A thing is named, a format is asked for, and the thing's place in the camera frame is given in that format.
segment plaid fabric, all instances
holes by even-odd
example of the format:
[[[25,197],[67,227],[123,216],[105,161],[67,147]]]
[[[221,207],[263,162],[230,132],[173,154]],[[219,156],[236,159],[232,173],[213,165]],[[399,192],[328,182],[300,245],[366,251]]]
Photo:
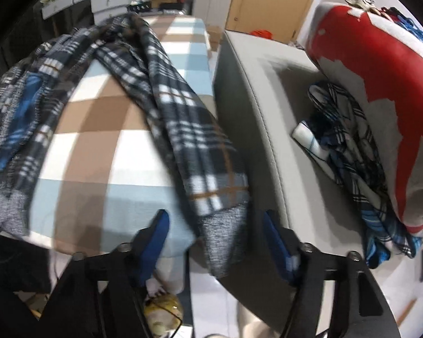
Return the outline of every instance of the plaid fabric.
[[[232,144],[173,67],[154,32],[134,14],[112,18],[99,26],[79,30],[73,36],[44,44],[3,77],[0,114],[4,112],[8,118],[12,118],[18,106],[28,71],[41,75],[43,85],[33,131],[28,132],[25,145],[19,148],[5,171],[0,172],[0,179],[6,180],[0,183],[0,202],[8,211],[5,214],[3,208],[0,209],[0,228],[17,235],[26,232],[28,205],[48,145],[66,103],[93,58],[145,112],[148,128],[173,183],[182,186],[196,216],[211,271],[223,275],[244,252],[248,202],[244,169]],[[89,132],[91,135],[100,130],[100,122],[103,132],[112,132],[107,131],[110,127],[116,132],[122,130],[126,122],[122,123],[123,116],[129,110],[128,101],[124,99],[113,98],[113,103],[109,99],[109,105],[105,101],[99,106],[92,103],[91,110],[101,106],[97,111],[99,115],[83,123],[80,132],[74,129],[69,134],[82,136],[82,132]],[[5,105],[6,100],[14,106]],[[0,116],[0,142],[7,135],[6,129],[3,130],[6,121],[2,118],[3,115]],[[91,152],[90,155],[90,162],[99,156]],[[103,174],[89,175],[90,183],[106,188],[106,181],[99,179]],[[83,206],[87,210],[95,205],[90,201]]]
[[[309,89],[316,112],[301,122],[293,138],[325,173],[352,195],[367,225],[365,259],[371,268],[390,258],[393,247],[415,257],[423,240],[411,236],[396,217],[364,113],[342,87],[319,82]]]

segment door frame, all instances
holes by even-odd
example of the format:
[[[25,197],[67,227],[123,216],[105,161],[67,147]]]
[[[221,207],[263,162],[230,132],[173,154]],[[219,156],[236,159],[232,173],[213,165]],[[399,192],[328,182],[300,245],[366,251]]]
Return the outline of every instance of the door frame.
[[[298,21],[296,28],[294,29],[293,36],[291,39],[296,39],[298,37],[299,31],[304,24],[304,20],[310,10],[310,7],[312,6],[314,0],[307,0],[307,4],[305,6],[305,9],[301,15],[300,20]],[[226,22],[226,29],[227,30],[235,30],[237,25],[237,19],[238,15],[241,10],[241,5],[243,3],[243,0],[232,0],[230,2],[230,9],[229,9],[229,15],[227,16],[227,22]]]

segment plaid shirt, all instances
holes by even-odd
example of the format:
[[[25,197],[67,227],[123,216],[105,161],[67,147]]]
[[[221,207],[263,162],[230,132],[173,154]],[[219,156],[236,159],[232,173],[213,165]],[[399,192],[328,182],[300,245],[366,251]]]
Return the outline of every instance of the plaid shirt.
[[[1,78],[0,149],[10,143],[10,123],[24,100],[28,76],[38,75],[42,86],[32,98],[32,120],[19,134],[10,161],[0,168],[0,230],[26,234],[29,205],[50,140],[94,58],[146,113],[174,182],[190,200],[209,267],[213,274],[224,275],[243,257],[246,246],[249,195],[242,162],[215,118],[173,67],[154,32],[136,14],[46,42]]]
[[[325,173],[351,194],[366,229],[365,259],[371,268],[390,258],[393,247],[414,258],[423,239],[396,217],[384,170],[365,115],[344,88],[322,81],[309,88],[316,111],[293,138]]]

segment checkered ironing board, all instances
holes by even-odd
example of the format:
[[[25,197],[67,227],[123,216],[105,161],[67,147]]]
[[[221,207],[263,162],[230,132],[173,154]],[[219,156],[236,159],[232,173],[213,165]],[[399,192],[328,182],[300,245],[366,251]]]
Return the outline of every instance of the checkered ironing board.
[[[179,73],[214,113],[202,20],[146,20]],[[144,113],[94,60],[64,109],[49,147],[26,240],[67,254],[110,252],[164,208],[171,227],[162,256],[181,255],[195,240],[185,203],[154,147]]]

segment gray sofa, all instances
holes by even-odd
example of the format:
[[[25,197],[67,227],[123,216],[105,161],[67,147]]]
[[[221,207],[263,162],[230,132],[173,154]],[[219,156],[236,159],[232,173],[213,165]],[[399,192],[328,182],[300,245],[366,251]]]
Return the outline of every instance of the gray sofa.
[[[308,87],[323,78],[302,50],[224,33],[214,82],[217,116],[247,166],[253,204],[251,252],[221,283],[279,332],[293,290],[268,254],[261,226],[265,210],[276,210],[283,226],[322,252],[362,253],[363,225],[350,197],[291,138],[312,111]],[[331,302],[324,306],[330,310]]]

